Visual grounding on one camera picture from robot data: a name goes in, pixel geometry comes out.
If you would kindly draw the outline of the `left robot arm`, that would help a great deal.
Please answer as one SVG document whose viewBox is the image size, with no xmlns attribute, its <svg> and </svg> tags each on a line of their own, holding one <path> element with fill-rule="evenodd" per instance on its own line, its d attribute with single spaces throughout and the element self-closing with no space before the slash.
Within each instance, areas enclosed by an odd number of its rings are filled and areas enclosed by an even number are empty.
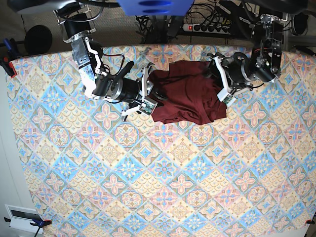
<svg viewBox="0 0 316 237">
<path fill-rule="evenodd" d="M 241 33 L 252 42 L 251 55 L 246 56 L 242 52 L 231 56 L 209 53 L 210 61 L 204 76 L 214 79 L 229 95 L 237 95 L 255 89 L 254 81 L 265 84 L 274 82 L 280 76 L 281 44 L 289 20 L 266 4 L 261 4 L 256 14 L 245 0 L 231 9 L 231 16 Z"/>
</svg>

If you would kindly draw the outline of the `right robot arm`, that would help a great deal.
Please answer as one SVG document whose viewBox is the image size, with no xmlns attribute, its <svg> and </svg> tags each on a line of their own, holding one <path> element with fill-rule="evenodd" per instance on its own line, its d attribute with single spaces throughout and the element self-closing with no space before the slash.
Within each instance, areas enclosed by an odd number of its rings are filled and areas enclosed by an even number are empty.
<svg viewBox="0 0 316 237">
<path fill-rule="evenodd" d="M 133 61 L 122 63 L 115 74 L 102 62 L 102 46 L 90 36 L 96 30 L 97 16 L 92 16 L 88 5 L 75 1 L 54 13 L 66 36 L 64 42 L 71 45 L 86 97 L 111 104 L 126 102 L 127 109 L 120 113 L 124 118 L 134 112 L 151 115 L 156 107 L 163 106 L 167 96 L 149 80 L 152 63 L 142 67 L 140 78 L 132 80 L 126 75 L 133 68 Z"/>
</svg>

